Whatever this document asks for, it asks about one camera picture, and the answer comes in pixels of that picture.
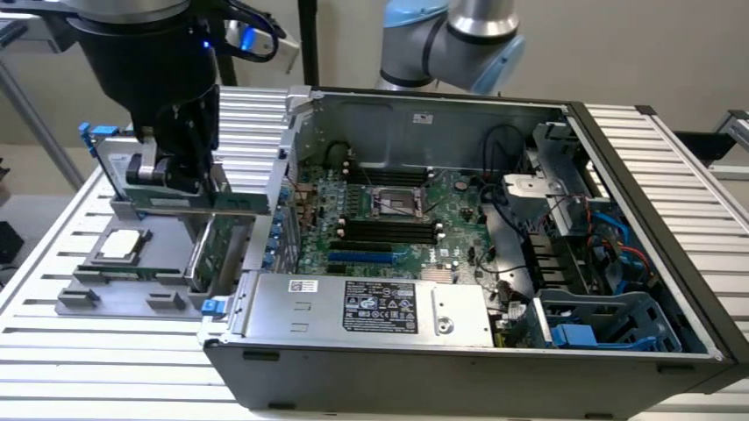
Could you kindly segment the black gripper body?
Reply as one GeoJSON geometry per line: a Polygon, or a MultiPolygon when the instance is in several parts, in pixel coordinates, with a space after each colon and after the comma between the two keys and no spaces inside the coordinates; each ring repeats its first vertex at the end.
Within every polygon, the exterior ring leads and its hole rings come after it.
{"type": "Polygon", "coordinates": [[[216,70],[205,33],[192,17],[142,24],[70,18],[76,40],[105,96],[136,126],[156,126],[175,106],[196,101],[213,87],[216,70]]]}

